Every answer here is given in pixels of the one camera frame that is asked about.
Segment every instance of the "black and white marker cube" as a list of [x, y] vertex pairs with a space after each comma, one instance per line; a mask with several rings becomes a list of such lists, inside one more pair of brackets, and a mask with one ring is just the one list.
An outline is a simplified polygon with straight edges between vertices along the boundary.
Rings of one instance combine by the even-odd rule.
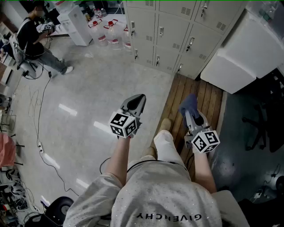
[[113, 134], [123, 138], [127, 138], [137, 129], [136, 118], [120, 112], [112, 113], [109, 125]]
[[213, 151], [220, 143], [216, 131], [198, 133], [192, 140], [193, 152], [207, 153]]

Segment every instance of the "locker door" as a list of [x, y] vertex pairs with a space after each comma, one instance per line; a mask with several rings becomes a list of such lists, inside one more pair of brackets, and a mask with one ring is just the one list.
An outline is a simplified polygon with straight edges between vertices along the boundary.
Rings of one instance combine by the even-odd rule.
[[154, 66], [157, 68], [157, 70], [164, 71], [166, 73], [172, 73], [177, 58], [178, 53], [157, 47]]
[[126, 1], [127, 7], [136, 7], [144, 9], [156, 9], [156, 3], [154, 0], [149, 1]]
[[195, 23], [190, 31], [183, 53], [205, 61], [221, 37], [216, 31]]
[[133, 31], [132, 39], [140, 39], [154, 43], [155, 12], [147, 12], [138, 8], [128, 8], [130, 31]]
[[204, 61], [202, 59], [189, 58], [183, 55], [177, 65], [177, 70], [181, 66], [178, 71], [180, 74], [195, 79], [197, 77], [196, 73], [200, 70], [203, 63]]
[[168, 15], [159, 15], [157, 45], [180, 50], [189, 22]]
[[224, 34], [243, 1], [202, 1], [195, 21]]
[[153, 45], [141, 41], [133, 40], [135, 63], [152, 67], [153, 64]]
[[159, 10], [190, 20], [195, 3], [196, 1], [160, 1]]

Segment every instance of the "gray pants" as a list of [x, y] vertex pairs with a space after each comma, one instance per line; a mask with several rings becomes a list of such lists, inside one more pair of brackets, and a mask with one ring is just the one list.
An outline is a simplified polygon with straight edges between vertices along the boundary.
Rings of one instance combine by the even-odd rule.
[[41, 55], [40, 58], [33, 60], [32, 62], [39, 62], [43, 65], [47, 65], [61, 74], [64, 74], [67, 70], [67, 66], [60, 62], [57, 57], [55, 57], [50, 50], [44, 48], [45, 53]]

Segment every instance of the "pink cloth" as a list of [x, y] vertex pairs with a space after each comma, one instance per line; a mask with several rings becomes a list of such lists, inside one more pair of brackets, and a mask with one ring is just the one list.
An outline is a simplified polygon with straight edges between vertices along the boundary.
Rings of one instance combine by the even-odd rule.
[[0, 133], [0, 168], [5, 165], [14, 165], [16, 145], [11, 137]]

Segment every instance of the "wooden floor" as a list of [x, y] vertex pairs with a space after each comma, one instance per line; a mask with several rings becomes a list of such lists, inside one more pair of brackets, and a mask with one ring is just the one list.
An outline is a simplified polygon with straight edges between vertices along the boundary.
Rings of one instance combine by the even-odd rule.
[[184, 161], [192, 181], [194, 181], [194, 156], [192, 155], [191, 150], [185, 148], [184, 136], [187, 133], [187, 128], [184, 127], [182, 123], [183, 117], [178, 111], [180, 103], [190, 93], [197, 95], [198, 109], [207, 117], [207, 121], [213, 130], [216, 130], [223, 91], [203, 80], [195, 81], [180, 74], [176, 74], [155, 136], [158, 133], [162, 120], [164, 118], [169, 118], [172, 121], [172, 128], [170, 131], [174, 138], [175, 147]]

